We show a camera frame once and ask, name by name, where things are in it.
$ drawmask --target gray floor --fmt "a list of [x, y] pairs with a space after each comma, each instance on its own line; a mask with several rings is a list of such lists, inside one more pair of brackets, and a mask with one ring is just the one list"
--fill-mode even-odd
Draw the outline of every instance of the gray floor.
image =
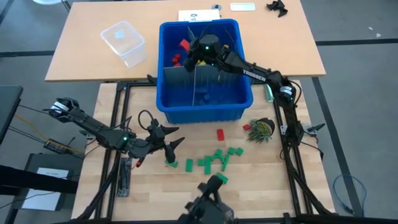
[[[7, 0], [0, 0], [0, 11]], [[302, 0], [315, 40], [354, 40], [398, 38], [398, 1], [395, 0]], [[0, 25], [0, 52], [54, 50], [67, 12], [62, 5], [40, 6], [31, 0], [15, 0]], [[398, 152], [394, 142], [398, 112], [395, 99], [398, 44], [319, 47], [328, 75], [320, 79], [351, 174], [368, 190], [367, 217], [398, 218], [398, 174], [394, 162]], [[0, 58], [0, 85], [24, 87], [21, 104], [47, 108], [58, 96], [77, 99], [92, 114], [98, 82], [45, 83], [51, 57]], [[325, 122], [310, 78], [302, 84], [313, 123]], [[33, 121], [43, 133], [61, 142], [76, 136], [72, 146], [82, 148], [85, 140], [72, 124], [19, 108], [17, 114]], [[14, 120], [12, 125], [30, 131]], [[324, 166], [331, 184], [341, 174], [327, 128], [319, 132], [319, 146], [325, 152]], [[8, 132], [0, 147], [0, 163], [19, 169], [30, 153], [48, 153], [39, 143]], [[343, 182], [336, 186], [349, 204]], [[361, 197], [363, 192], [357, 188]], [[0, 197], [0, 206], [12, 200]], [[337, 200], [336, 210], [346, 214]], [[0, 222], [7, 208], [0, 210]], [[70, 208], [61, 212], [21, 211], [16, 223], [60, 222], [70, 216]]]

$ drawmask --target red lego brick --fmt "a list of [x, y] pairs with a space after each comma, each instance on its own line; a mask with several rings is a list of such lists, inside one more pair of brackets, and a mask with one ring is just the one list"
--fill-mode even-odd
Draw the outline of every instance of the red lego brick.
[[187, 40], [183, 39], [180, 42], [180, 46], [183, 47], [185, 49], [185, 51], [189, 51], [190, 46], [189, 46], [189, 42]]
[[173, 58], [173, 60], [172, 60], [172, 62], [173, 62], [173, 65], [177, 64], [177, 63], [178, 63], [178, 61], [179, 61], [179, 59], [178, 59], [178, 58]]
[[217, 137], [219, 141], [224, 141], [224, 131], [222, 129], [217, 129]]
[[245, 131], [251, 129], [250, 124], [245, 124], [245, 125], [243, 126], [243, 129], [244, 129]]

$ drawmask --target black clamp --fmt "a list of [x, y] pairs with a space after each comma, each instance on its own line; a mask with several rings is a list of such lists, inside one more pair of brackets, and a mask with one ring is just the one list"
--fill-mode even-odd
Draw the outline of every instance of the black clamp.
[[278, 17], [282, 17], [288, 12], [288, 10], [285, 9], [285, 4], [281, 0], [273, 1], [272, 4], [267, 4], [267, 8], [274, 11], [279, 10]]

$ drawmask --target black metal frame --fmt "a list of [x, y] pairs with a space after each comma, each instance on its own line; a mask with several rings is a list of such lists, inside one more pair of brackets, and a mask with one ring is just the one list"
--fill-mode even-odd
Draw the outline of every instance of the black metal frame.
[[[154, 83], [150, 82], [119, 82], [117, 89], [116, 89], [116, 96], [115, 96], [115, 101], [113, 105], [113, 112], [112, 112], [112, 118], [111, 118], [111, 126], [114, 126], [116, 124], [116, 117], [118, 115], [118, 106], [119, 106], [119, 100], [120, 100], [120, 94], [121, 90], [125, 89], [124, 93], [124, 101], [123, 101], [123, 107], [122, 107], [122, 115], [121, 115], [121, 121], [124, 121], [126, 119], [127, 115], [127, 108], [128, 108], [128, 103], [129, 103], [129, 98], [130, 98], [130, 88], [131, 87], [138, 87], [138, 86], [155, 86]], [[276, 118], [277, 118], [277, 124], [278, 127], [283, 125], [283, 120], [282, 120], [282, 115], [280, 113], [280, 108], [279, 106], [274, 103], [274, 109], [276, 113]], [[282, 134], [279, 130], [279, 133], [281, 135], [281, 141], [282, 141], [282, 148], [287, 147], [286, 142], [284, 142], [284, 138], [282, 138]], [[286, 153], [288, 153], [288, 149], [284, 149], [284, 156], [286, 156]], [[297, 147], [293, 147], [293, 153], [296, 161], [296, 167], [298, 170], [298, 174], [300, 178], [306, 183], [305, 181], [305, 173], [303, 169], [303, 164], [301, 160], [301, 155], [300, 151]], [[106, 179], [106, 174], [108, 173], [108, 167], [109, 167], [109, 162], [110, 162], [110, 156], [111, 152], [110, 150], [107, 150], [105, 152], [105, 157], [104, 157], [104, 164], [103, 164], [103, 170], [102, 170], [102, 175], [101, 175], [101, 183], [100, 186], [102, 185], [104, 179]], [[120, 163], [120, 153], [117, 153], [114, 159], [114, 162], [117, 162], [118, 164]], [[110, 218], [112, 219], [113, 215], [113, 208], [114, 208], [114, 200], [116, 197], [116, 186], [117, 186], [117, 179], [118, 179], [118, 170], [116, 171], [117, 174], [114, 175], [114, 179], [112, 180], [112, 185], [111, 185], [111, 191], [110, 191], [110, 196], [109, 196], [109, 201], [108, 201], [108, 210], [106, 213], [105, 218]], [[303, 198], [304, 198], [304, 204], [305, 204], [305, 209], [306, 212], [303, 213], [300, 208], [300, 200], [299, 196], [297, 193], [297, 188], [295, 184], [295, 180], [293, 176], [287, 172], [288, 175], [288, 180], [289, 180], [289, 185], [290, 185], [290, 193], [292, 195], [292, 203], [294, 206], [294, 212], [295, 215], [299, 214], [313, 214], [312, 206], [311, 203], [308, 199], [308, 197], [303, 193]], [[95, 211], [95, 218], [99, 218], [101, 215], [101, 209], [102, 209], [102, 200], [101, 203], [98, 205], [96, 211]], [[239, 222], [242, 224], [252, 224], [252, 223], [285, 223], [286, 217], [278, 217], [278, 218], [243, 218], [239, 219]], [[120, 221], [120, 222], [112, 222], [112, 223], [118, 223], [118, 224], [174, 224], [177, 223], [176, 220], [154, 220], [154, 221]]]

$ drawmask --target clear plastic container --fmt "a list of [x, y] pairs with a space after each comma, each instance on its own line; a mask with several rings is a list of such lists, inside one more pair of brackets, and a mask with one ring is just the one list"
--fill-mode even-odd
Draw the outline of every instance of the clear plastic container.
[[145, 40], [127, 21], [121, 21], [101, 33], [102, 39], [131, 68], [145, 60]]

